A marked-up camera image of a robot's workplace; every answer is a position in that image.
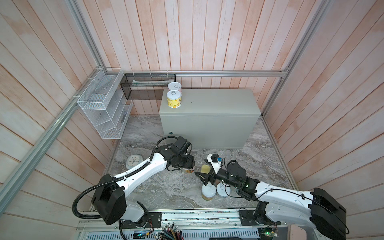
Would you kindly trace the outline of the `yellow label white-lid can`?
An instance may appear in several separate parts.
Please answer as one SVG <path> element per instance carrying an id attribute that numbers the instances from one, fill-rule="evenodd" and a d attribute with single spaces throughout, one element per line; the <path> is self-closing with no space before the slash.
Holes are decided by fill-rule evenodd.
<path id="1" fill-rule="evenodd" d="M 167 92 L 168 106 L 172 109 L 179 108 L 182 105 L 182 93 L 178 90 Z"/>

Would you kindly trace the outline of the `pink label white can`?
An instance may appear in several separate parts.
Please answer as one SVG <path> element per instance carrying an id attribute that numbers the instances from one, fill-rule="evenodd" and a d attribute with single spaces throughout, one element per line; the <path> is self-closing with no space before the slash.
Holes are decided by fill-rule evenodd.
<path id="1" fill-rule="evenodd" d="M 182 85 L 178 82 L 171 82 L 168 84 L 168 89 L 170 91 L 179 91 L 182 92 Z"/>

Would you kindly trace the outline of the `yellow can plain lid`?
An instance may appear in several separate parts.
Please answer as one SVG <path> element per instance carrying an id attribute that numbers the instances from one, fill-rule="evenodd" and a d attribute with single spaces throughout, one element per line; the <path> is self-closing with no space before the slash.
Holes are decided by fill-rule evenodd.
<path id="1" fill-rule="evenodd" d="M 193 173 L 195 169 L 183 169 L 186 173 Z"/>

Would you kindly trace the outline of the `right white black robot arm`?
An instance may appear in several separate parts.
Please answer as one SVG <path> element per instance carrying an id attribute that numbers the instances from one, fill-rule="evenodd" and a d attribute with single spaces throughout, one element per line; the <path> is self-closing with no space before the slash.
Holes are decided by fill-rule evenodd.
<path id="1" fill-rule="evenodd" d="M 253 213 L 241 211 L 243 218 L 268 228 L 277 223 L 298 225 L 317 230 L 331 240 L 344 240 L 350 233 L 346 224 L 346 209 L 323 189 L 295 191 L 280 188 L 247 176 L 246 170 L 237 161 L 227 165 L 221 158 L 206 159 L 211 166 L 208 173 L 196 172 L 206 186 L 221 182 L 236 188 L 240 198 L 257 202 Z"/>

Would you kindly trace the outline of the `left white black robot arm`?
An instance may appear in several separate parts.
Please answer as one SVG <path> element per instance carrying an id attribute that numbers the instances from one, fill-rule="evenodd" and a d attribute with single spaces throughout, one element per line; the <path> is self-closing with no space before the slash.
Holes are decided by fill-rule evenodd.
<path id="1" fill-rule="evenodd" d="M 194 168 L 192 148 L 193 145 L 181 136 L 164 137 L 142 163 L 114 177 L 103 176 L 95 189 L 92 204 L 105 224 L 130 221 L 139 227 L 145 225 L 149 220 L 148 210 L 140 202 L 128 201 L 127 197 L 150 177 L 169 167 L 174 171 Z"/>

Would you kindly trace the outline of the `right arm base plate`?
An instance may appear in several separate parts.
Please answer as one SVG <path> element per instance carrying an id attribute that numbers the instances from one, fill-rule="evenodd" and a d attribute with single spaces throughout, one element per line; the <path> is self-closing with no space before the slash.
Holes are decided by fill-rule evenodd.
<path id="1" fill-rule="evenodd" d="M 274 222 L 270 220 L 265 214 L 258 213 L 255 210 L 247 210 L 240 208 L 239 217 L 242 226 L 279 226 L 280 221 Z"/>

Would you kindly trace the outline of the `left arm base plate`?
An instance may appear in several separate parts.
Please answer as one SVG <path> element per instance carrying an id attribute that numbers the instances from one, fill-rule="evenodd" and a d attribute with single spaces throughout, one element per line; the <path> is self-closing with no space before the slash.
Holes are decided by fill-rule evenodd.
<path id="1" fill-rule="evenodd" d="M 160 228 L 162 223 L 162 213 L 161 212 L 149 212 L 144 214 L 142 219 L 138 223 L 133 223 L 132 221 L 124 220 L 121 222 L 122 229 L 150 229 L 150 228 Z"/>

